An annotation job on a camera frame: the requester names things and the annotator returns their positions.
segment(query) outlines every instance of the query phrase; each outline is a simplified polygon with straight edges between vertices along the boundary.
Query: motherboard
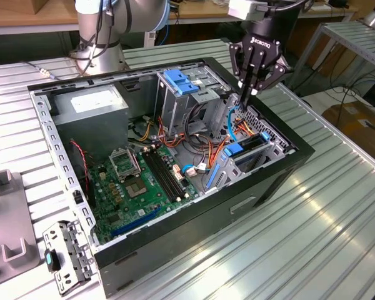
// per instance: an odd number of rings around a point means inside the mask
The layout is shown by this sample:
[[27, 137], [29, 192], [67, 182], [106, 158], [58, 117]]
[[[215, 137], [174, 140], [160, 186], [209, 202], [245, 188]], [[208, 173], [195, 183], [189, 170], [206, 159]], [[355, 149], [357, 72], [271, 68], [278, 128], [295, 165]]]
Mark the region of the motherboard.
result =
[[136, 154], [121, 149], [90, 167], [99, 242], [104, 244], [198, 197], [178, 169], [165, 146]]

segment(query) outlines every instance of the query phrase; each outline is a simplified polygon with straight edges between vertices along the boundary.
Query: ram slot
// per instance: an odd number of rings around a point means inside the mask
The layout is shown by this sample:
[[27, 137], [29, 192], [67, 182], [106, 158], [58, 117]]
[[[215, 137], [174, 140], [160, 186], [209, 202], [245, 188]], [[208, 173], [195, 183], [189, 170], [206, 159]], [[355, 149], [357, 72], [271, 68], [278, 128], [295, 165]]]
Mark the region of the ram slot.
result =
[[183, 196], [183, 190], [176, 179], [171, 175], [167, 166], [156, 152], [144, 153], [143, 159], [149, 166], [157, 182], [162, 187], [171, 202], [177, 201]]

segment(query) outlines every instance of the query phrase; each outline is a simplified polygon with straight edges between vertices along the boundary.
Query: metal rail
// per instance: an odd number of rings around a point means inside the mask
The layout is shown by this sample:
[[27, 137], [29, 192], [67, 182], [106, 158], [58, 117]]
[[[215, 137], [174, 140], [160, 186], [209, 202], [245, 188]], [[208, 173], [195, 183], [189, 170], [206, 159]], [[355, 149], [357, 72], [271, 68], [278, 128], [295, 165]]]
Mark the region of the metal rail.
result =
[[[295, 66], [289, 82], [290, 88], [298, 80], [301, 69], [323, 34], [329, 36], [332, 39], [331, 42], [335, 45], [342, 44], [364, 60], [375, 65], [375, 29], [369, 28], [361, 22], [320, 24]], [[327, 55], [328, 52], [322, 53], [319, 60], [323, 61]]]

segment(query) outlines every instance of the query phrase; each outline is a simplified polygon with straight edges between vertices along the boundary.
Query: blue plastic tab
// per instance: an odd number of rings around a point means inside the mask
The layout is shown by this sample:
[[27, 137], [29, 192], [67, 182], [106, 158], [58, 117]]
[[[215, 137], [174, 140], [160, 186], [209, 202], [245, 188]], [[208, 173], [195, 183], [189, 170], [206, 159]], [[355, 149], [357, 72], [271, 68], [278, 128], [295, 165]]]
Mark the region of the blue plastic tab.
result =
[[211, 177], [210, 177], [209, 181], [207, 182], [207, 188], [208, 188], [208, 189], [210, 188], [211, 183], [213, 183], [214, 178], [215, 178], [215, 175], [217, 174], [219, 168], [220, 168], [220, 165], [217, 164], [217, 165], [215, 166], [215, 168], [214, 168], [214, 171], [213, 171], [212, 174], [211, 174]]
[[232, 152], [228, 148], [225, 148], [224, 152], [228, 157], [232, 156]]
[[243, 151], [243, 148], [238, 143], [234, 143], [234, 144], [226, 146], [224, 151], [226, 155], [232, 156], [233, 154]]
[[51, 264], [51, 254], [50, 253], [46, 254], [46, 262], [47, 262], [47, 264]]
[[173, 86], [187, 83], [186, 81], [189, 82], [188, 77], [185, 74], [183, 74], [180, 70], [164, 71], [164, 76]]
[[268, 132], [263, 131], [261, 133], [262, 137], [268, 142], [271, 139], [271, 136], [268, 134]]
[[164, 71], [164, 77], [181, 95], [195, 93], [199, 90], [199, 87], [195, 86], [180, 70]]
[[181, 95], [195, 93], [199, 88], [192, 83], [180, 84], [176, 87], [177, 91]]

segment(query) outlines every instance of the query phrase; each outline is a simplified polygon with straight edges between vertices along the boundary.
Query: robotiq logo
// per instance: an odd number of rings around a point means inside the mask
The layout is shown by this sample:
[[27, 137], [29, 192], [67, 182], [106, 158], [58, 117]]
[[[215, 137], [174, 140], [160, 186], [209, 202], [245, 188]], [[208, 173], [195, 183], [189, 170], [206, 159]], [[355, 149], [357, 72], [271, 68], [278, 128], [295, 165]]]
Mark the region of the robotiq logo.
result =
[[267, 47], [268, 49], [271, 48], [271, 45], [270, 45], [270, 44], [268, 44], [267, 42], [264, 42], [264, 41], [262, 41], [262, 40], [260, 40], [260, 39], [256, 39], [254, 36], [251, 38], [250, 43], [251, 43], [251, 44], [252, 44], [252, 43], [259, 44], [259, 45], [262, 45], [262, 46], [264, 46], [264, 47]]

